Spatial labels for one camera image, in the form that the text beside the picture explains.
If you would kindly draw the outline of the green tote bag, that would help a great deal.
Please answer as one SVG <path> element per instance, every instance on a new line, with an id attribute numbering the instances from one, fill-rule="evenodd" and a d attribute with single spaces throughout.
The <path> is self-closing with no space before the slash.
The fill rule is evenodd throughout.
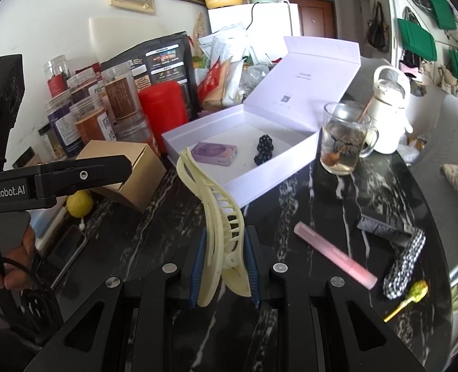
<path id="1" fill-rule="evenodd" d="M 455 17 L 447 0 L 429 1 L 438 27 L 443 30 L 455 30 Z"/>
<path id="2" fill-rule="evenodd" d="M 431 33 L 406 19 L 397 19 L 402 46 L 426 61 L 437 61 L 437 51 Z"/>

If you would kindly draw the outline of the green tote bag middle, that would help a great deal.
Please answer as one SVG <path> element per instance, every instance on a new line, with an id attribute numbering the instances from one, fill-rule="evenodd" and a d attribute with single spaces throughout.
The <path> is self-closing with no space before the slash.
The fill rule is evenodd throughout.
<path id="1" fill-rule="evenodd" d="M 431 33 L 406 19 L 397 19 L 402 46 L 426 61 L 437 61 L 437 51 Z"/>

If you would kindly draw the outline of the purple small card case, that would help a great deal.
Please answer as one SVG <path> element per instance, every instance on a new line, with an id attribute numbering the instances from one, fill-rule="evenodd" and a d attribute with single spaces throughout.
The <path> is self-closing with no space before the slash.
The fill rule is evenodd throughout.
<path id="1" fill-rule="evenodd" d="M 191 149 L 191 155 L 198 163 L 229 166 L 237 155 L 237 147 L 230 144 L 199 142 Z"/>

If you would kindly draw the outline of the gold cardboard chocolate box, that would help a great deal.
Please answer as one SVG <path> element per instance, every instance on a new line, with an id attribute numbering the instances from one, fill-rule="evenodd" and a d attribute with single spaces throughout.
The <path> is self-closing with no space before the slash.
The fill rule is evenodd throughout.
<path id="1" fill-rule="evenodd" d="M 145 212 L 166 173 L 163 163 L 148 144 L 92 140 L 78 159 L 121 155 L 126 160 L 109 160 L 105 166 L 105 181 L 113 181 L 113 184 L 94 187 L 93 191 L 137 212 Z"/>

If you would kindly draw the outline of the yellow green lollipop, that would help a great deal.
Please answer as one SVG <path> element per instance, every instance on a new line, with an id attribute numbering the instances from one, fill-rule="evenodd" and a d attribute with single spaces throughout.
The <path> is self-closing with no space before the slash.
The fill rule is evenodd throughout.
<path id="1" fill-rule="evenodd" d="M 389 322 L 391 319 L 393 319 L 397 314 L 399 314 L 402 310 L 405 309 L 408 305 L 411 303 L 418 303 L 422 301 L 429 292 L 429 286 L 426 281 L 417 281 L 415 282 L 409 292 L 406 298 L 401 301 L 400 305 L 392 311 L 388 316 L 386 316 L 383 321 L 384 322 Z"/>

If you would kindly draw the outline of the glass mug with tea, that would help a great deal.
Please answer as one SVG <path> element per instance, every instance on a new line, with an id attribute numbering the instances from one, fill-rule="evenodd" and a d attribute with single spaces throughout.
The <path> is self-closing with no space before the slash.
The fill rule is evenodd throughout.
<path id="1" fill-rule="evenodd" d="M 350 175 L 373 152 L 379 131 L 356 103 L 327 103 L 321 128 L 320 162 L 333 175 Z"/>

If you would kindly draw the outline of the black polka dot scrunchie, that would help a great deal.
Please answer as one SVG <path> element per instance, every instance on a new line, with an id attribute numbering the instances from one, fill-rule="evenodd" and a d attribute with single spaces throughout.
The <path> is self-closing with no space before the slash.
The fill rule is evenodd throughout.
<path id="1" fill-rule="evenodd" d="M 257 154 L 254 162 L 257 166 L 262 165 L 273 157 L 273 140 L 269 135 L 262 135 L 258 140 Z"/>

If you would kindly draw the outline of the cream plastic hair claw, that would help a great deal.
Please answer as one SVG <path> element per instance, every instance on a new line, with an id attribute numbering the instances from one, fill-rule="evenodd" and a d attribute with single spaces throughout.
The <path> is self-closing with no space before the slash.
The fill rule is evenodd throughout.
<path id="1" fill-rule="evenodd" d="M 207 240 L 197 305 L 208 306 L 220 282 L 238 296 L 251 296 L 244 261 L 245 221 L 238 204 L 198 165 L 189 149 L 179 154 L 176 170 L 204 208 Z"/>

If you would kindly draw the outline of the black white gingham scrunchie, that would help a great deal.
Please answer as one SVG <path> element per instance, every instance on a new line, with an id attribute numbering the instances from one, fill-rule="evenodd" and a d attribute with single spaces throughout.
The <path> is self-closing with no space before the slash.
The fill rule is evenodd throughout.
<path id="1" fill-rule="evenodd" d="M 425 232 L 420 228 L 416 228 L 414 235 L 408 242 L 408 246 L 396 257 L 382 283 L 383 294 L 389 300 L 400 298 L 406 291 L 418 258 L 425 246 L 425 241 Z"/>

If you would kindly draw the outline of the black smartphone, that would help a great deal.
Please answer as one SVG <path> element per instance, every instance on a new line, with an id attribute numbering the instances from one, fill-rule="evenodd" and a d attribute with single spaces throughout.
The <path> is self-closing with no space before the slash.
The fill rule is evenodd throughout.
<path id="1" fill-rule="evenodd" d="M 51 243 L 37 264 L 39 280 L 55 290 L 88 243 L 85 233 L 72 225 L 55 243 Z"/>

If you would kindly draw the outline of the red snack packet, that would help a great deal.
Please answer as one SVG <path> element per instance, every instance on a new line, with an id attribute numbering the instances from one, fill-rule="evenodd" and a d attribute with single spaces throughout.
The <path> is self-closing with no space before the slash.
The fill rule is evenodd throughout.
<path id="1" fill-rule="evenodd" d="M 204 111 L 214 113 L 222 109 L 225 82 L 228 77 L 230 59 L 218 59 L 198 86 L 198 99 Z"/>

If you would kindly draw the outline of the pink lip gloss tube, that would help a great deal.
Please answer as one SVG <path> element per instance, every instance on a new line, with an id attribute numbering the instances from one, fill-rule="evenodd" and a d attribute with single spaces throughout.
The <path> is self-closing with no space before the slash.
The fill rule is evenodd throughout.
<path id="1" fill-rule="evenodd" d="M 372 290 L 377 284 L 376 276 L 306 224 L 298 222 L 294 226 L 294 233 L 363 287 Z"/>

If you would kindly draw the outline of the yellow lemon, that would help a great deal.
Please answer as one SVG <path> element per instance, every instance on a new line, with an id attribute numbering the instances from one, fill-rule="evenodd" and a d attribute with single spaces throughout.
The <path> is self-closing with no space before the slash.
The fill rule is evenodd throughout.
<path id="1" fill-rule="evenodd" d="M 74 218 L 84 218 L 92 208 L 94 202 L 87 190 L 81 190 L 69 196 L 66 202 L 68 213 Z"/>

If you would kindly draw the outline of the clear jar brown label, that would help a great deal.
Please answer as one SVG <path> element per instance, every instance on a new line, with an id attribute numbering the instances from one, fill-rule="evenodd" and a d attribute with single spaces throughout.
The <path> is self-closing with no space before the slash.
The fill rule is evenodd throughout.
<path id="1" fill-rule="evenodd" d="M 140 109 L 131 63 L 123 62 L 101 72 L 105 93 L 117 122 L 135 115 Z"/>

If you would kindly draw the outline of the white insulated water bottle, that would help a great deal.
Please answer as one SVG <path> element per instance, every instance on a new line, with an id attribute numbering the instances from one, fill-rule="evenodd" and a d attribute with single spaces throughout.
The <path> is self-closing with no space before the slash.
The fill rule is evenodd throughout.
<path id="1" fill-rule="evenodd" d="M 410 92 L 410 81 L 399 69 L 381 65 L 373 73 L 373 97 L 367 114 L 372 119 L 373 127 L 379 131 L 374 146 L 376 152 L 393 154 L 404 133 L 413 132 L 407 117 Z"/>

